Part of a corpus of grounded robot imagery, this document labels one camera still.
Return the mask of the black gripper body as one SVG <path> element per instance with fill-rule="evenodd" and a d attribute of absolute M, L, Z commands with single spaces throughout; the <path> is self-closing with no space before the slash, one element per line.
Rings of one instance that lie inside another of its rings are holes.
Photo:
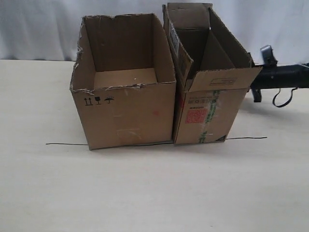
<path fill-rule="evenodd" d="M 275 89 L 276 85 L 273 73 L 277 71 L 278 66 L 269 65 L 254 65 L 255 68 L 262 68 L 260 73 L 256 76 L 250 85 L 250 89 Z"/>

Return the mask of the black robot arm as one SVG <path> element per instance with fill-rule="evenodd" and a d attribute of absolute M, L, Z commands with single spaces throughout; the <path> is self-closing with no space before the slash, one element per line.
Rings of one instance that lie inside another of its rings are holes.
<path fill-rule="evenodd" d="M 262 101 L 262 89 L 277 88 L 308 88 L 309 64 L 294 64 L 283 66 L 258 65 L 260 73 L 252 82 L 250 89 L 254 102 Z"/>

